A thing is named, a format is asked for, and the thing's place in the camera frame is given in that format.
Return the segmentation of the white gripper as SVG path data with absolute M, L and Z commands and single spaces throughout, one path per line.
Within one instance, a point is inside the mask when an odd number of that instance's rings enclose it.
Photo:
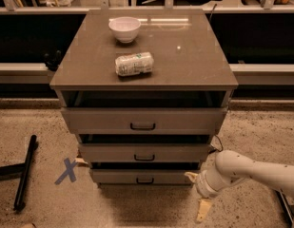
M 185 176 L 189 178 L 192 183 L 195 183 L 197 192 L 203 199 L 198 202 L 198 211 L 196 222 L 201 223 L 206 219 L 207 213 L 209 212 L 212 201 L 219 195 L 219 192 L 214 190 L 206 180 L 206 172 L 202 171 L 200 174 L 193 172 L 185 172 Z

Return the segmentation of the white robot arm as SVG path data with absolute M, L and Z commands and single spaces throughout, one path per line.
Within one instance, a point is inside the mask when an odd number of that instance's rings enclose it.
M 196 221 L 203 222 L 212 200 L 228 187 L 254 180 L 294 199 L 294 165 L 254 161 L 231 150 L 216 155 L 214 164 L 200 174 L 185 172 L 199 194 Z

